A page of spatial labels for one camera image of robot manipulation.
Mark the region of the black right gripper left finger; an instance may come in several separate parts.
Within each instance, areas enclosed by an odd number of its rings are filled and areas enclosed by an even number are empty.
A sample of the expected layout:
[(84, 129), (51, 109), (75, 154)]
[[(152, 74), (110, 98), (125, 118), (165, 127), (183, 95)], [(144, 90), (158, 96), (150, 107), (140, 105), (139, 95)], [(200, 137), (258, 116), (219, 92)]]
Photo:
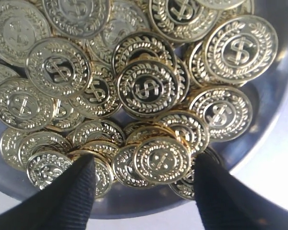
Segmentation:
[(85, 230), (95, 178), (94, 157), (81, 156), (45, 189), (0, 214), (0, 230)]

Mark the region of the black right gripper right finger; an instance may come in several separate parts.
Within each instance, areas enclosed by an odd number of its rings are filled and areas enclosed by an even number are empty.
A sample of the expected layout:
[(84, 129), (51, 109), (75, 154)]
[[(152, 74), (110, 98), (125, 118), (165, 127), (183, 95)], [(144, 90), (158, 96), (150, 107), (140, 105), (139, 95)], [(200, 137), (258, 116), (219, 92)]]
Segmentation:
[(257, 194), (207, 154), (194, 165), (195, 201), (206, 230), (288, 230), (288, 211)]

